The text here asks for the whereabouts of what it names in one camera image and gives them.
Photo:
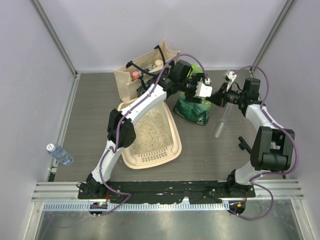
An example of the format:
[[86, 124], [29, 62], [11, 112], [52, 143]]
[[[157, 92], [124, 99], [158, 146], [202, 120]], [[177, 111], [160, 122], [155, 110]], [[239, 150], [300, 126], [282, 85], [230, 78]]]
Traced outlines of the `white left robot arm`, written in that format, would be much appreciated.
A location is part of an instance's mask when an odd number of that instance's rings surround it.
[[124, 149], [135, 141], [135, 126], [147, 112], [177, 92], [184, 92], [197, 101], [204, 98], [200, 89], [206, 85], [208, 74], [201, 63], [198, 66], [202, 70], [202, 76], [190, 82], [188, 75], [191, 64], [184, 60], [175, 61], [172, 57], [158, 74], [153, 75], [155, 81], [135, 102], [123, 110], [113, 109], [110, 112], [105, 149], [97, 166], [85, 181], [93, 198], [100, 200], [106, 195], [109, 189], [107, 181], [110, 180], [113, 168]]

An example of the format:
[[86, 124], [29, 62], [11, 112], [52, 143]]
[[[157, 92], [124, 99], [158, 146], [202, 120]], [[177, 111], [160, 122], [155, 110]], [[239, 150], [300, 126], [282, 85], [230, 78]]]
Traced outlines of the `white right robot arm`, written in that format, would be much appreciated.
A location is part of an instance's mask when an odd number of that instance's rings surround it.
[[207, 100], [221, 108], [227, 104], [237, 105], [257, 131], [249, 162], [227, 176], [226, 193], [236, 198], [249, 192], [254, 180], [269, 174], [280, 175], [291, 168], [295, 132], [280, 126], [268, 113], [259, 99], [259, 79], [246, 78], [243, 88], [238, 91], [231, 89], [234, 82], [229, 77], [225, 79], [220, 89]]

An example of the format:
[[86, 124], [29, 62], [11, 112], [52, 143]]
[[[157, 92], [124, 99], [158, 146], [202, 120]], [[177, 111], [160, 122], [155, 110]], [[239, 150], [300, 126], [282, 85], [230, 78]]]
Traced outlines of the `green litter bag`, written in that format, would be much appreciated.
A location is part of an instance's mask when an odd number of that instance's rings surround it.
[[[203, 82], [205, 85], [211, 86], [211, 80], [206, 78], [202, 68], [197, 64], [191, 65], [184, 84], [187, 81]], [[203, 97], [201, 97], [202, 103], [200, 104], [186, 101], [185, 93], [182, 92], [183, 86], [179, 89], [179, 98], [172, 109], [173, 112], [192, 123], [205, 126], [209, 120], [209, 113], [212, 109], [212, 104]]]

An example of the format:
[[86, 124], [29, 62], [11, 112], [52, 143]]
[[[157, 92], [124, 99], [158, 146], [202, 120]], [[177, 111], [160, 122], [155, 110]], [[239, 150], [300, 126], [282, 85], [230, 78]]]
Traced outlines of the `clear plastic scoop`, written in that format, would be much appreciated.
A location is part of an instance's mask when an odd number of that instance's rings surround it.
[[222, 137], [228, 123], [229, 114], [232, 110], [233, 105], [228, 103], [225, 107], [225, 111], [222, 117], [218, 120], [215, 129], [214, 129], [214, 137], [219, 139]]

